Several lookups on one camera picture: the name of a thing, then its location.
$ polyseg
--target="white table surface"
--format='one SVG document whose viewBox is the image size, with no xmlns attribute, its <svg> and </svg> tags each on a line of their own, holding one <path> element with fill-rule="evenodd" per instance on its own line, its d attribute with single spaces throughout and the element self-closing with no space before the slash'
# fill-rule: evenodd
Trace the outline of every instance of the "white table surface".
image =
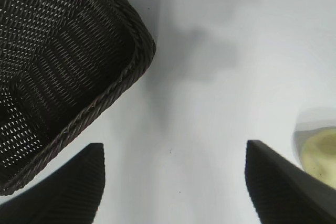
<svg viewBox="0 0 336 224">
<path fill-rule="evenodd" d="M 297 125 L 336 120 L 335 0 L 129 1 L 158 43 L 151 68 L 23 190 L 104 142 L 95 224 L 259 224 L 246 141 L 298 165 Z"/>
</svg>

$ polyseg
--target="basket weave pattern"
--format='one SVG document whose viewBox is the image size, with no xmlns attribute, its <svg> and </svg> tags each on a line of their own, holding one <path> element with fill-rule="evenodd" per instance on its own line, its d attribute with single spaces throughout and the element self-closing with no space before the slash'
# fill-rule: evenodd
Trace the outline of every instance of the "basket weave pattern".
<svg viewBox="0 0 336 224">
<path fill-rule="evenodd" d="M 31 181 L 154 53 L 127 0 L 0 0 L 0 195 Z"/>
</svg>

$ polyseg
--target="yellow food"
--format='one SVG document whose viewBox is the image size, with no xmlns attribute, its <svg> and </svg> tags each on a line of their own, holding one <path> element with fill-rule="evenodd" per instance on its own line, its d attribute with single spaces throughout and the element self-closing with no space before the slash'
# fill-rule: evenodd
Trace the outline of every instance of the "yellow food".
<svg viewBox="0 0 336 224">
<path fill-rule="evenodd" d="M 336 189 L 336 129 L 328 129 L 307 139 L 302 146 L 303 169 Z"/>
</svg>

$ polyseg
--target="dark brown wicker basket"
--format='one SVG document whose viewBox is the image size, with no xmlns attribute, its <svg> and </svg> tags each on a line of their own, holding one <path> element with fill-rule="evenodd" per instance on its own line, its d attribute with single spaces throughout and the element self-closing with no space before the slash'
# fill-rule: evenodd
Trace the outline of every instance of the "dark brown wicker basket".
<svg viewBox="0 0 336 224">
<path fill-rule="evenodd" d="M 0 195 L 31 181 L 154 53 L 127 0 L 0 0 Z"/>
<path fill-rule="evenodd" d="M 105 187 L 102 144 L 90 144 L 42 182 L 0 206 L 5 224 L 91 224 Z"/>
</svg>

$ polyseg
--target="woven basket rim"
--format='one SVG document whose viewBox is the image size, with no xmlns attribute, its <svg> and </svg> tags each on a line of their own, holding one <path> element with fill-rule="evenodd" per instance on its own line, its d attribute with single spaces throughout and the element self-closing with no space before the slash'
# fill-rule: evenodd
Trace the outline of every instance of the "woven basket rim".
<svg viewBox="0 0 336 224">
<path fill-rule="evenodd" d="M 125 90 L 127 90 L 149 67 L 156 51 L 152 36 L 141 21 L 139 14 L 127 0 L 110 0 L 120 14 L 122 21 L 134 39 L 134 53 L 130 63 L 121 72 L 119 78 L 111 83 L 87 107 L 83 108 L 54 139 L 7 183 L 0 186 L 0 195 L 11 195 L 30 182 L 60 151 L 71 143 L 106 108 L 108 108 Z"/>
</svg>

